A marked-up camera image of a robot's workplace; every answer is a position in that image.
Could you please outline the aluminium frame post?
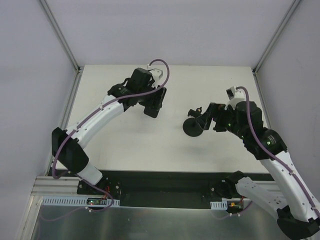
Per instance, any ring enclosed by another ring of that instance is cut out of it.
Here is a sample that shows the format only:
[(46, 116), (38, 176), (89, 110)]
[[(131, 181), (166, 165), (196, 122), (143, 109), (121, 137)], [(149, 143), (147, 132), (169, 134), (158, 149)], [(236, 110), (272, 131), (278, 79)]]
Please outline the aluminium frame post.
[(280, 23), (278, 24), (275, 32), (273, 33), (272, 37), (270, 38), (268, 44), (266, 45), (264, 51), (262, 52), (260, 58), (258, 59), (255, 66), (252, 68), (252, 73), (254, 76), (257, 75), (261, 67), (263, 66), (264, 62), (267, 60), (268, 56), (271, 54), (273, 48), (276, 46), (277, 41), (280, 39), (283, 31), (293, 18), (294, 14), (300, 7), (303, 0), (293, 0), (289, 5), (289, 8), (285, 12), (283, 18), (281, 19)]
[(60, 26), (59, 23), (53, 13), (53, 11), (51, 10), (51, 7), (48, 3), (47, 0), (38, 0), (37, 1), (45, 15), (45, 17), (47, 18), (58, 42), (60, 43), (63, 51), (65, 52), (69, 62), (71, 63), (73, 69), (75, 70), (75, 72), (78, 74), (81, 71), (81, 66), (79, 65), (78, 61), (76, 60), (70, 45), (68, 44)]

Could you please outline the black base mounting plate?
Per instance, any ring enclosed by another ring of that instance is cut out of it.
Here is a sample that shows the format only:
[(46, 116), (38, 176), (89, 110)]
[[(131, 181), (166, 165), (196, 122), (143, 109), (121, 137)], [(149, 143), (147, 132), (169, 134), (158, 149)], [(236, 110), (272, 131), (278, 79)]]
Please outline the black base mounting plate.
[(231, 172), (165, 172), (104, 170), (97, 189), (82, 180), (79, 195), (107, 191), (122, 207), (209, 209), (222, 198), (240, 198), (230, 185)]

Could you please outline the left aluminium frame post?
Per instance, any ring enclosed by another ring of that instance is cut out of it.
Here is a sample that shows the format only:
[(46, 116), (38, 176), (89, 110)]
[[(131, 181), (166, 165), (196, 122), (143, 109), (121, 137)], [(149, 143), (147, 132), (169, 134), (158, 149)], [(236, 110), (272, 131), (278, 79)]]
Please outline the left aluminium frame post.
[(53, 13), (53, 11), (51, 10), (51, 7), (48, 3), (47, 0), (38, 0), (37, 1), (45, 15), (45, 17), (47, 18), (58, 42), (60, 43), (63, 51), (65, 52), (69, 62), (71, 63), (73, 69), (75, 70), (75, 72), (78, 74), (81, 71), (81, 66), (79, 65), (78, 61), (76, 60), (70, 45), (68, 44), (60, 26), (59, 23)]

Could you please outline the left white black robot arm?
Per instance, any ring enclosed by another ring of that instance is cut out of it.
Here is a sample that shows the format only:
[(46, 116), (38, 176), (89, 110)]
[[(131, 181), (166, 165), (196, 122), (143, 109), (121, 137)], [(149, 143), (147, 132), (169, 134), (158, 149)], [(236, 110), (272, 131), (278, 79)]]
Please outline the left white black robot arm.
[(136, 104), (144, 107), (145, 115), (156, 118), (167, 91), (157, 84), (162, 76), (163, 71), (158, 68), (138, 67), (124, 82), (112, 86), (83, 119), (66, 129), (55, 128), (51, 134), (54, 161), (87, 181), (89, 190), (94, 194), (102, 194), (106, 188), (103, 174), (90, 163), (85, 147), (107, 123)]

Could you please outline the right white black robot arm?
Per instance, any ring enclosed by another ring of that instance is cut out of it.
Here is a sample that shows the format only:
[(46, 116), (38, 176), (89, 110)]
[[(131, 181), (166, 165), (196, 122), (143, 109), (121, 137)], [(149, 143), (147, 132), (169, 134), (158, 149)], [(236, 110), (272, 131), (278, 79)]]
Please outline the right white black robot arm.
[(208, 130), (211, 122), (215, 122), (214, 131), (239, 137), (246, 150), (268, 170), (283, 195), (276, 196), (236, 171), (225, 180), (225, 198), (238, 195), (249, 198), (274, 217), (291, 240), (306, 239), (320, 231), (320, 202), (301, 180), (280, 135), (264, 126), (262, 110), (255, 102), (210, 103), (206, 111), (197, 108), (188, 115), (194, 128), (193, 137)]

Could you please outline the black phone stand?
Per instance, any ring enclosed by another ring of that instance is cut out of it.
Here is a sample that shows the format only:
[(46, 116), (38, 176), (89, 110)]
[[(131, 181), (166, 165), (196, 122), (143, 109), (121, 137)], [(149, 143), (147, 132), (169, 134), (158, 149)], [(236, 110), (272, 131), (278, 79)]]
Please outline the black phone stand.
[(188, 118), (183, 122), (182, 129), (189, 137), (198, 137), (203, 133), (203, 128), (197, 122), (197, 117), (202, 115), (202, 107), (195, 110), (190, 109), (187, 113)]

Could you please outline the right aluminium frame post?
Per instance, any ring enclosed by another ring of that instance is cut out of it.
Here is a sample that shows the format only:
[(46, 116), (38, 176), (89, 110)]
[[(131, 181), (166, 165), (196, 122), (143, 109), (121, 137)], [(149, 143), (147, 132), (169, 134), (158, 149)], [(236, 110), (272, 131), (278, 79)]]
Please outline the right aluminium frame post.
[(257, 75), (261, 67), (263, 66), (264, 62), (267, 60), (268, 56), (271, 54), (273, 48), (276, 46), (277, 41), (280, 39), (283, 31), (293, 18), (294, 14), (300, 7), (303, 0), (293, 0), (289, 5), (289, 8), (285, 12), (283, 18), (281, 19), (280, 23), (278, 24), (275, 32), (273, 33), (272, 37), (270, 38), (268, 44), (266, 45), (264, 51), (262, 52), (260, 58), (258, 59), (255, 66), (252, 68), (252, 73), (254, 76)]

